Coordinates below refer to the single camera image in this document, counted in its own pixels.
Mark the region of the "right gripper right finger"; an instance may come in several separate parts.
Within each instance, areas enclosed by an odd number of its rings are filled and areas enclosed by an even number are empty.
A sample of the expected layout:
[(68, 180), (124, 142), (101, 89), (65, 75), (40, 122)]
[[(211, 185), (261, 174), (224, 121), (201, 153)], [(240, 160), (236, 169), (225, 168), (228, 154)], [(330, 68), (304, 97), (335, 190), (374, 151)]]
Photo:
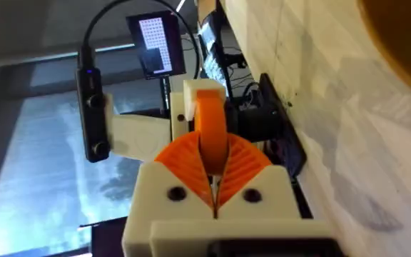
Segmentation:
[(288, 172), (249, 141), (228, 135), (229, 152), (216, 198), (219, 219), (299, 219)]

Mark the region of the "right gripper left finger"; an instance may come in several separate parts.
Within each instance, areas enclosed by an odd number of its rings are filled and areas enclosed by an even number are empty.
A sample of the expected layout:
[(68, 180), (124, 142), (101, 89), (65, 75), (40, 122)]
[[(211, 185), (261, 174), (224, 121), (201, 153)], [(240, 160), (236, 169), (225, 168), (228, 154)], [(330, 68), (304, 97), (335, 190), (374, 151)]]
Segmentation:
[(197, 234), (213, 220), (214, 202), (199, 136), (177, 138), (140, 167), (121, 239), (125, 256), (206, 256)]

